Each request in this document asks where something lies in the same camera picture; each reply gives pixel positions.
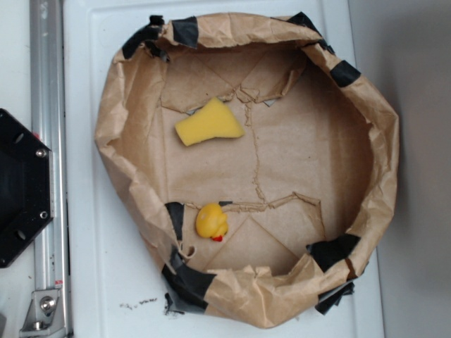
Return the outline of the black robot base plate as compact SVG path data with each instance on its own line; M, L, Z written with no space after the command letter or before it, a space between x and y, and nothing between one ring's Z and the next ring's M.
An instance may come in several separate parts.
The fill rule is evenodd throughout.
M1 267L53 219L51 149L1 109Z

